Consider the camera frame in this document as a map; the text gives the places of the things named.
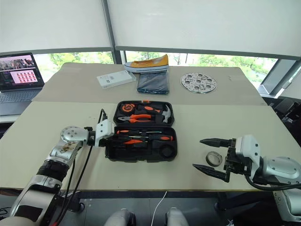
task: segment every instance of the window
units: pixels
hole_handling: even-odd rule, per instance
[[[36,54],[34,59],[39,67],[44,82],[47,82],[64,63],[101,63],[113,64],[111,52],[82,52],[82,53],[49,53]]]
[[[148,60],[165,53],[126,51],[127,61]],[[277,59],[210,54],[167,53],[171,66],[240,67],[248,80],[258,88]]]

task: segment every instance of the floor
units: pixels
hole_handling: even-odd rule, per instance
[[[15,196],[0,195],[0,208],[10,207],[15,201]],[[160,198],[109,198],[109,199],[81,199],[85,209],[81,213],[67,212],[62,226],[102,226],[109,216],[127,208],[136,215],[138,226],[151,225],[152,214]],[[163,226],[165,213],[169,208],[177,207],[186,217],[190,226],[225,226],[227,219],[245,210],[248,207],[216,212],[214,204],[217,198],[165,198],[159,205],[154,218],[154,226]]]

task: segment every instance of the black tool case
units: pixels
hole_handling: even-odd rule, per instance
[[[170,109],[170,117],[165,123],[163,122],[165,117],[159,111],[167,111],[167,106]],[[120,117],[130,117],[132,114],[148,114],[151,115],[151,118],[139,118],[137,120],[146,122],[135,123],[119,119]],[[124,162],[144,160],[147,162],[159,162],[172,161],[176,157],[178,153],[177,137],[175,130],[171,128],[174,122],[174,113],[170,103],[160,101],[122,101],[117,106],[114,122],[117,126],[115,127],[114,135],[108,140],[105,149],[106,158],[112,161]],[[124,144],[125,142],[136,142],[137,140],[140,143]]]

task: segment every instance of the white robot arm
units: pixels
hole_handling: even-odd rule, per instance
[[[231,172],[244,175],[253,187],[273,192],[283,221],[301,222],[301,165],[298,162],[289,157],[262,158],[260,146],[252,135],[230,140],[210,138],[200,142],[214,147],[228,147],[224,164],[226,172],[193,164],[195,168],[225,182],[229,182]]]
[[[99,120],[96,131],[77,126],[62,130],[59,142],[18,196],[10,217],[0,221],[0,226],[17,226],[19,222],[20,225],[29,226],[49,225],[59,201],[57,194],[62,181],[79,149],[87,145],[102,146],[105,139],[113,135],[114,123],[107,119],[105,113],[103,118],[103,121]]]

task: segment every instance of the metal plate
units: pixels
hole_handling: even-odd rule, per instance
[[[194,93],[209,93],[216,89],[214,78],[203,73],[187,73],[181,77],[181,84]]]

